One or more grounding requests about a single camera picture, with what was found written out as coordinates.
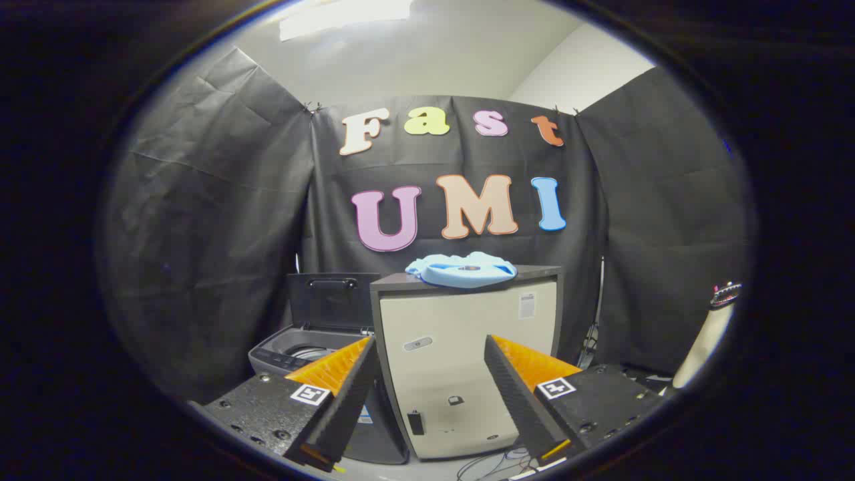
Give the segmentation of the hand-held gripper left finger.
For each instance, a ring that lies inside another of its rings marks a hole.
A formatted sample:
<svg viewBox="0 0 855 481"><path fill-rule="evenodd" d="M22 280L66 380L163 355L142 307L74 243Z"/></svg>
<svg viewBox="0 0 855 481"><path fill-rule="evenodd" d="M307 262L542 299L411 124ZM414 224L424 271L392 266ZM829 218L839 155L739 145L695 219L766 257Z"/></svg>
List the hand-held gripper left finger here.
<svg viewBox="0 0 855 481"><path fill-rule="evenodd" d="M189 406L217 432L278 462L338 466L379 369L373 336L290 373L261 372Z"/></svg>

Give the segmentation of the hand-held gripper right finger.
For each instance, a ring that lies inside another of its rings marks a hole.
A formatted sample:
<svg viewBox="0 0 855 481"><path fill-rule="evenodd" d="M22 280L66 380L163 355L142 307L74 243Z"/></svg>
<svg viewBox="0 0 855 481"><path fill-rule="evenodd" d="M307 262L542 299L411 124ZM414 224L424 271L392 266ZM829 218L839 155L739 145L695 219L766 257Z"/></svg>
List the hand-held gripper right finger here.
<svg viewBox="0 0 855 481"><path fill-rule="evenodd" d="M519 440L541 468L607 444L665 401L622 368L581 369L497 335L486 336L484 362Z"/></svg>

